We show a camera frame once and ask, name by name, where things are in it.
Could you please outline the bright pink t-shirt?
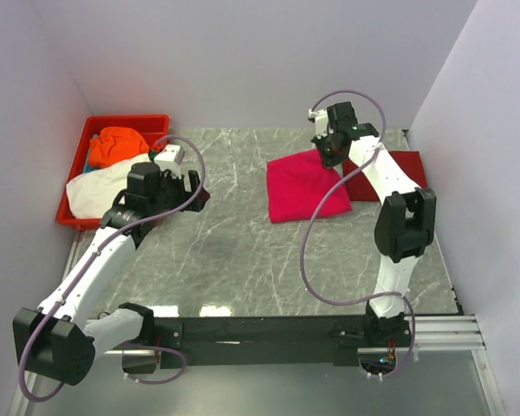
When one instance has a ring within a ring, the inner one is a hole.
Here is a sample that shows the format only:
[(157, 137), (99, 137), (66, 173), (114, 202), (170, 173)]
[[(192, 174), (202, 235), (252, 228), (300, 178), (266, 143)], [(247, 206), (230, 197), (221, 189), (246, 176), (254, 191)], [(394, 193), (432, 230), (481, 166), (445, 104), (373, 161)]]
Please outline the bright pink t-shirt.
[(322, 198), (339, 182), (334, 169), (322, 167), (315, 150), (294, 153), (267, 163), (268, 214), (273, 224), (311, 218)]

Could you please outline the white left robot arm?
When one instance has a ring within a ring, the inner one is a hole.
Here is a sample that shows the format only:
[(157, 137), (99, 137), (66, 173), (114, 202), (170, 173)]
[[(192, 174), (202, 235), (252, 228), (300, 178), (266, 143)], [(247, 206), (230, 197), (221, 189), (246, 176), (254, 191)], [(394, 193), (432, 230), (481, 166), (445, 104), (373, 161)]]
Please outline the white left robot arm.
[(204, 169), (177, 177), (153, 162), (131, 167), (126, 188), (104, 213), (79, 262), (35, 309), (22, 308), (14, 317), (20, 383), (32, 372), (74, 386), (109, 349), (125, 342), (146, 348), (155, 341), (155, 317), (148, 307), (126, 302), (103, 319), (88, 318), (114, 274), (160, 219), (205, 207), (210, 195), (204, 182)]

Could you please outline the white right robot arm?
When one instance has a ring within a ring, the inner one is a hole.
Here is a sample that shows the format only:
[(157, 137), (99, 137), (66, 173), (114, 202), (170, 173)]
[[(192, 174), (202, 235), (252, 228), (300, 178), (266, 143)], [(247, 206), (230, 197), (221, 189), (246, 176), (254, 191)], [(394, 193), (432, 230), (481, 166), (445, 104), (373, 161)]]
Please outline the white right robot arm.
[(407, 176), (376, 128), (357, 120), (351, 103), (311, 109), (308, 117), (315, 125), (312, 142), (323, 166), (352, 161), (381, 203), (374, 227), (380, 267), (374, 297), (367, 301), (362, 336), (372, 346), (409, 336), (404, 298), (413, 270), (434, 238), (437, 197)]

